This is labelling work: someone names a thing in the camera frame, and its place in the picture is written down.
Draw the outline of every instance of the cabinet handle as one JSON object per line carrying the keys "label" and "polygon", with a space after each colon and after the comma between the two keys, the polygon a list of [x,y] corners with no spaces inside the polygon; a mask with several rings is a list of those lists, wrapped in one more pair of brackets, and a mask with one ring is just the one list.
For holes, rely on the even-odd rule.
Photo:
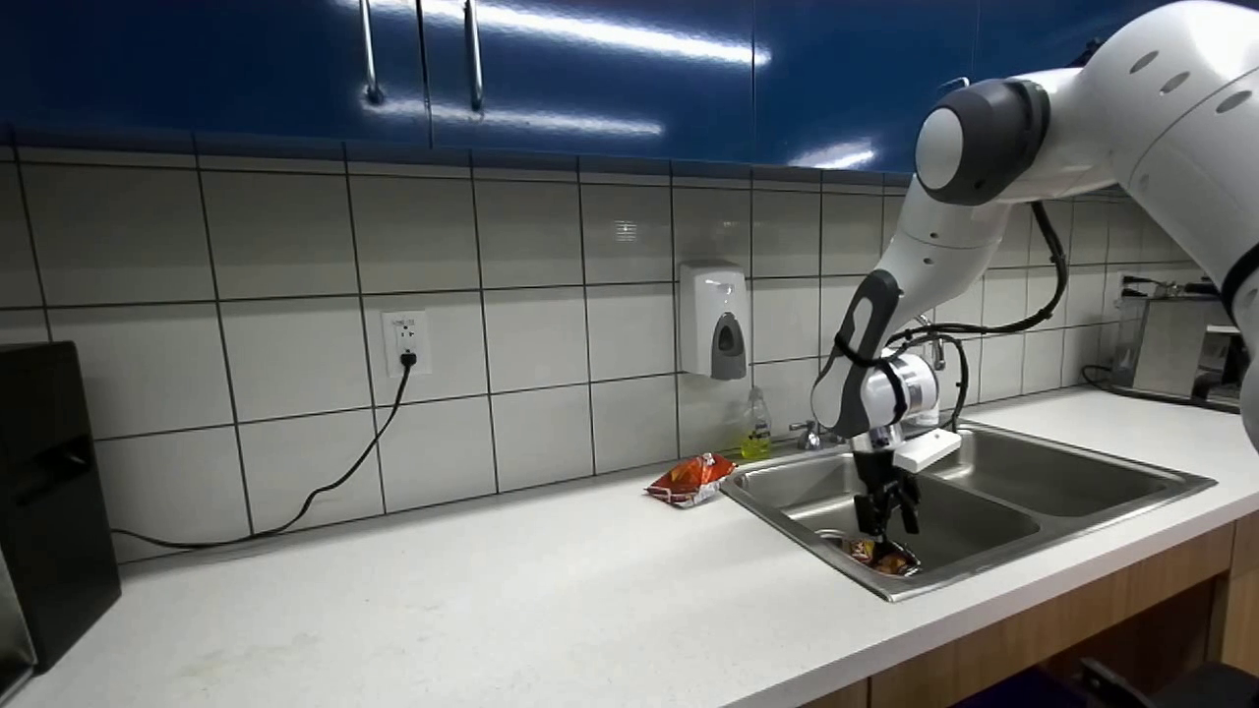
{"label": "cabinet handle", "polygon": [[362,99],[369,108],[381,108],[385,104],[385,87],[377,78],[377,40],[372,40],[372,29],[369,29],[369,0],[358,0],[358,23],[362,23],[362,66],[365,66],[365,83],[362,83]]}
{"label": "cabinet handle", "polygon": [[462,0],[462,29],[466,29],[466,59],[470,59],[470,110],[485,110],[485,65],[481,65],[481,23],[474,0]]}

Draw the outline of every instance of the red object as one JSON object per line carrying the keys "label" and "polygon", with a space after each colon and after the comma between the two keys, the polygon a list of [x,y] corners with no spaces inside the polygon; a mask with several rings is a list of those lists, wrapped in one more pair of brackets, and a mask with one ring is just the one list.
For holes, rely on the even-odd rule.
{"label": "red object", "polygon": [[725,478],[733,478],[734,461],[729,457],[688,457],[672,463],[659,480],[651,480],[643,492],[655,497],[670,506],[695,506],[717,497]]}

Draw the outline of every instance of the stainless steel sink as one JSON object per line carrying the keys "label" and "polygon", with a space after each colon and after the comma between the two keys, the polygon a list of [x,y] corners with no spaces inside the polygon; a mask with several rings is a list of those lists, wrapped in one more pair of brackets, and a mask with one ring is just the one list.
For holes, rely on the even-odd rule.
{"label": "stainless steel sink", "polygon": [[1213,480],[970,429],[965,449],[915,484],[921,535],[887,529],[921,560],[910,577],[868,571],[848,554],[861,538],[853,517],[861,480],[842,449],[739,463],[725,492],[822,564],[901,602],[1118,517],[1193,497]]}

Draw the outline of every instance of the soap dispenser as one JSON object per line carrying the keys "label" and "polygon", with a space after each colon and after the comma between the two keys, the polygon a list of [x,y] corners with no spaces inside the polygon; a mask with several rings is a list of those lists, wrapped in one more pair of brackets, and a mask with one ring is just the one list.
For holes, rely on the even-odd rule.
{"label": "soap dispenser", "polygon": [[680,266],[680,367],[695,377],[748,373],[748,278],[739,266]]}

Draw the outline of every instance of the tiled wall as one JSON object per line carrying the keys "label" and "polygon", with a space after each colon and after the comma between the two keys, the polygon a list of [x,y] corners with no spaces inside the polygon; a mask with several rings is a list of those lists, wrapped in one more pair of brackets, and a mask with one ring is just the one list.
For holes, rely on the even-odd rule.
{"label": "tiled wall", "polygon": [[[77,343],[112,522],[229,538],[288,521],[358,457],[393,399],[381,314],[424,312],[397,426],[306,521],[341,522],[710,449],[750,382],[773,429],[806,421],[895,205],[901,190],[822,179],[0,148],[0,343]],[[1033,336],[966,346],[978,402],[1097,362],[1118,273],[1197,273],[1118,192],[1049,211],[1070,301]],[[750,276],[742,382],[676,373],[688,256]],[[1001,323],[1047,287],[1020,211],[944,318]]]}

